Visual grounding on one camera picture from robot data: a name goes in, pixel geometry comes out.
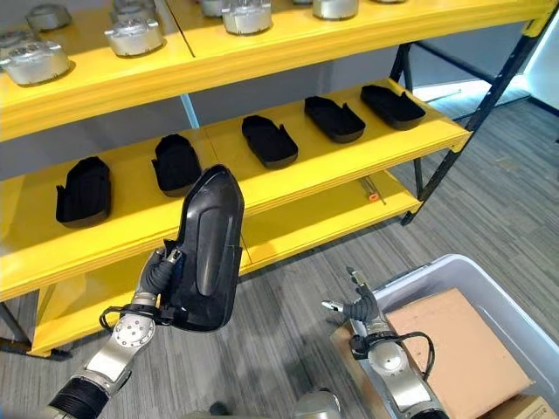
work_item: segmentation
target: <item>gray plastic bin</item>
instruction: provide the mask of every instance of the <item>gray plastic bin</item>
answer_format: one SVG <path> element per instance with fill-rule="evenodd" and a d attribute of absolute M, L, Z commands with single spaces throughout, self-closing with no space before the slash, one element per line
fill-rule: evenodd
<path fill-rule="evenodd" d="M 387 313 L 452 288 L 462 292 L 535 381 L 526 394 L 543 396 L 555 412 L 559 412 L 559 347 L 471 259 L 460 255 L 443 256 L 376 289 L 375 296 Z"/>

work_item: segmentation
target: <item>yellow shelving unit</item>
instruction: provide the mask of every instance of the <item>yellow shelving unit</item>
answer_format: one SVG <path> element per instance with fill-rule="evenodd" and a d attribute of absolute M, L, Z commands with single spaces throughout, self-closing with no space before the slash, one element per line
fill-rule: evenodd
<path fill-rule="evenodd" d="M 165 1 L 155 0 L 165 46 L 137 58 L 118 58 L 108 46 L 104 31 L 113 24 L 106 3 L 73 12 L 66 28 L 41 33 L 73 62 L 66 76 L 21 87 L 0 73 L 0 141 L 177 95 L 170 86 L 193 57 Z"/>
<path fill-rule="evenodd" d="M 375 173 L 371 179 L 384 203 L 370 203 L 359 182 L 349 182 L 247 217 L 240 274 L 419 207 L 420 202 L 388 172 Z M 148 254 L 42 288 L 30 354 L 47 356 L 55 347 L 98 332 L 104 309 L 130 302 Z"/>
<path fill-rule="evenodd" d="M 274 0 L 273 28 L 257 37 L 225 33 L 221 21 L 203 18 L 194 1 L 156 3 L 167 44 L 146 57 L 116 58 L 109 50 L 103 35 L 111 25 L 107 8 L 77 11 L 73 25 L 45 34 L 65 47 L 76 67 L 56 82 L 33 88 L 16 86 L 0 74 L 0 141 L 385 46 L 545 21 L 556 0 L 413 0 L 390 7 L 362 0 L 356 17 L 336 22 L 317 19 L 292 0 Z"/>
<path fill-rule="evenodd" d="M 31 355 L 50 350 L 101 330 L 99 316 L 109 306 L 130 302 L 141 268 L 150 252 L 41 288 Z M 241 269 L 250 260 L 246 251 Z M 109 316 L 114 324 L 118 315 Z"/>
<path fill-rule="evenodd" d="M 203 168 L 217 163 L 204 131 L 182 133 Z M 151 159 L 159 139 L 100 154 L 111 170 L 110 217 L 85 229 L 68 229 L 55 219 L 56 186 L 76 161 L 3 182 L 0 301 L 101 268 L 161 246 L 178 229 L 182 200 L 157 187 Z"/>
<path fill-rule="evenodd" d="M 392 130 L 360 101 L 360 88 L 353 88 L 327 95 L 347 102 L 367 125 L 362 138 L 349 144 L 330 141 L 304 114 L 303 101 L 258 112 L 284 124 L 299 146 L 296 162 L 281 170 L 263 168 L 252 154 L 241 134 L 242 117 L 181 133 L 203 167 L 221 162 L 239 181 L 245 197 L 241 274 L 404 212 L 404 223 L 409 222 L 488 115 L 557 5 L 557 0 L 409 0 L 387 6 L 360 0 L 356 17 L 329 22 L 292 0 L 273 0 L 273 27 L 256 37 L 236 37 L 225 33 L 220 20 L 203 18 L 194 1 L 155 1 L 166 45 L 144 57 L 117 58 L 109 49 L 103 35 L 111 26 L 108 6 L 76 11 L 72 25 L 42 34 L 62 44 L 75 66 L 34 87 L 16 86 L 0 74 L 0 141 L 359 52 L 531 20 L 492 83 L 496 94 L 484 100 L 467 130 L 419 100 L 426 111 L 422 123 L 406 132 Z M 398 49 L 393 79 L 404 70 L 409 47 Z M 378 84 L 403 91 L 389 79 Z M 76 161 L 0 182 L 0 303 L 40 290 L 32 347 L 21 340 L 16 352 L 25 347 L 48 356 L 53 348 L 100 330 L 102 310 L 129 301 L 146 252 L 176 234 L 183 202 L 157 187 L 151 159 L 158 141 L 100 154 L 112 174 L 112 214 L 91 228 L 71 230 L 55 221 L 56 186 L 66 182 Z M 420 200 L 387 171 L 442 149 L 450 152 Z M 419 161 L 415 169 L 420 190 Z M 367 175 L 384 202 L 367 200 L 356 181 Z M 0 343 L 10 345 L 3 338 Z"/>
<path fill-rule="evenodd" d="M 396 93 L 404 89 L 389 79 L 375 84 Z M 258 111 L 283 124 L 299 146 L 297 160 L 284 170 L 268 170 L 246 145 L 243 117 L 205 128 L 217 159 L 230 168 L 245 196 L 251 216 L 284 203 L 333 188 L 369 173 L 428 155 L 442 148 L 458 151 L 470 133 L 420 100 L 427 112 L 421 125 L 396 131 L 382 122 L 359 98 L 361 87 L 324 95 L 349 107 L 367 124 L 363 136 L 349 144 L 332 142 L 304 113 L 304 101 Z"/>
<path fill-rule="evenodd" d="M 361 184 L 352 181 L 246 218 L 243 239 L 251 259 L 247 270 L 419 208 L 415 196 L 387 171 L 370 177 L 384 202 L 369 202 Z"/>
<path fill-rule="evenodd" d="M 380 84 L 397 93 L 403 90 L 388 80 Z M 183 135 L 203 167 L 221 162 L 231 169 L 243 191 L 247 217 L 443 148 L 459 150 L 469 136 L 419 101 L 427 112 L 424 121 L 402 132 L 379 120 L 359 99 L 358 88 L 329 96 L 339 103 L 347 101 L 363 118 L 367 128 L 362 138 L 345 145 L 333 143 L 304 114 L 303 102 L 262 111 L 259 114 L 285 124 L 299 145 L 297 161 L 282 170 L 264 168 L 250 151 L 240 130 L 242 117 Z M 151 159 L 158 141 L 100 155 L 111 170 L 113 208 L 104 223 L 92 228 L 67 229 L 54 218 L 56 185 L 66 182 L 75 161 L 2 184 L 0 301 L 154 249 L 176 234 L 182 200 L 166 197 L 157 187 Z"/>

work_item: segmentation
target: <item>black plastic tray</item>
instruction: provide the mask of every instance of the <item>black plastic tray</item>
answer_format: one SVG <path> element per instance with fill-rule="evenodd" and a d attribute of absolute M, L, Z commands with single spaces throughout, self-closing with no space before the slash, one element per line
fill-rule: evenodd
<path fill-rule="evenodd" d="M 202 174 L 196 151 L 179 134 L 163 137 L 155 148 L 157 185 L 166 196 L 184 196 Z"/>
<path fill-rule="evenodd" d="M 59 185 L 56 190 L 56 220 L 65 227 L 89 227 L 109 216 L 109 169 L 99 157 L 88 157 L 78 161 L 68 172 L 66 187 Z"/>
<path fill-rule="evenodd" d="M 299 148 L 283 125 L 277 128 L 271 120 L 252 115 L 243 119 L 242 130 L 248 147 L 266 168 L 284 168 L 297 159 Z"/>
<path fill-rule="evenodd" d="M 365 123 L 347 103 L 339 107 L 333 100 L 311 96 L 305 99 L 305 113 L 334 142 L 355 141 L 365 129 Z"/>
<path fill-rule="evenodd" d="M 361 99 L 387 125 L 400 131 L 415 128 L 425 116 L 423 108 L 405 92 L 398 96 L 385 87 L 364 86 Z"/>

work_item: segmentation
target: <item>black metal frame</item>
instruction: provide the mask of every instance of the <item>black metal frame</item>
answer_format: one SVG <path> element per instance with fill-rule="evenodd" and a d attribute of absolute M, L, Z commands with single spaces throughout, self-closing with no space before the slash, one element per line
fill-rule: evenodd
<path fill-rule="evenodd" d="M 557 7 L 554 12 L 551 14 L 550 19 L 548 20 L 551 22 L 553 20 L 553 16 L 557 13 Z M 458 67 L 460 70 L 464 72 L 468 72 L 472 74 L 474 77 L 478 79 L 482 79 L 489 83 L 491 87 L 487 91 L 485 97 L 478 105 L 477 109 L 471 114 L 469 121 L 467 122 L 465 129 L 472 134 L 470 135 L 469 139 L 467 140 L 464 147 L 458 151 L 449 151 L 443 161 L 438 165 L 435 173 L 431 176 L 427 184 L 424 186 L 423 182 L 423 172 L 421 168 L 421 158 L 417 158 L 413 161 L 413 167 L 415 172 L 415 182 L 416 182 L 416 191 L 418 200 L 421 202 L 421 206 L 419 209 L 422 209 L 425 202 L 429 199 L 433 191 L 437 188 L 437 186 L 441 183 L 441 181 L 445 178 L 448 171 L 454 165 L 456 160 L 460 157 L 462 152 L 466 149 L 466 146 L 472 141 L 472 138 L 477 134 L 478 130 L 480 129 L 483 122 L 486 120 L 487 116 L 491 113 L 497 101 L 500 99 L 500 96 L 505 92 L 508 84 L 512 80 L 512 78 L 518 73 L 522 64 L 528 58 L 530 52 L 534 49 L 535 45 L 538 43 L 540 37 L 542 36 L 543 32 L 547 29 L 547 25 L 544 27 L 542 32 L 537 37 L 529 37 L 527 35 L 522 35 L 521 39 L 519 40 L 516 47 L 513 49 L 511 54 L 508 56 L 507 62 L 500 70 L 499 74 L 494 77 L 479 68 L 468 64 L 464 60 L 460 58 L 456 58 L 451 54 L 441 51 L 439 48 L 436 48 L 432 45 L 427 44 L 425 41 L 417 41 L 414 43 L 409 44 L 402 44 L 398 47 L 396 59 L 394 60 L 394 65 L 392 66 L 392 70 L 390 72 L 390 78 L 394 81 L 398 82 L 402 75 L 404 75 L 404 85 L 405 88 L 409 91 L 413 90 L 413 81 L 411 78 L 411 65 L 410 65 L 410 49 L 412 45 L 416 45 L 423 50 L 431 53 L 435 57 L 441 58 L 449 64 L 452 64 Z M 415 218 L 416 214 L 419 210 L 415 213 L 408 212 L 403 220 L 402 225 L 406 225 L 411 223 L 411 221 Z"/>
<path fill-rule="evenodd" d="M 0 319 L 2 319 L 6 323 L 15 338 L 13 340 L 0 338 L 0 351 L 10 354 L 35 357 L 34 355 L 28 354 L 29 351 L 31 351 L 31 341 L 27 337 L 24 329 L 19 325 L 19 323 L 17 323 L 16 318 L 11 313 L 6 303 L 0 303 Z M 72 358 L 72 354 L 67 351 L 52 349 L 51 354 L 48 357 L 37 356 L 36 358 L 51 361 L 65 361 Z"/>

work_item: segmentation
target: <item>gray wall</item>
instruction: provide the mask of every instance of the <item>gray wall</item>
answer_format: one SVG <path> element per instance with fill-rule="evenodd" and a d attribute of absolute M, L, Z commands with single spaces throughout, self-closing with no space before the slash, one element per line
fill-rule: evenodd
<path fill-rule="evenodd" d="M 20 22 L 35 3 L 39 0 L 0 0 L 0 28 Z M 59 3 L 75 10 L 109 2 L 64 0 Z M 510 24 L 436 38 L 432 42 L 489 72 L 497 72 L 516 43 L 520 28 L 521 24 Z M 191 98 L 200 123 L 209 124 L 386 77 L 395 54 L 396 48 L 357 54 L 193 93 Z M 471 78 L 417 48 L 412 50 L 411 57 L 416 86 Z M 188 127 L 181 101 L 173 98 L 25 135 L 0 143 L 0 179 Z"/>
<path fill-rule="evenodd" d="M 538 45 L 540 52 L 528 71 L 528 89 L 536 99 L 559 109 L 559 14 L 548 32 L 546 43 Z"/>

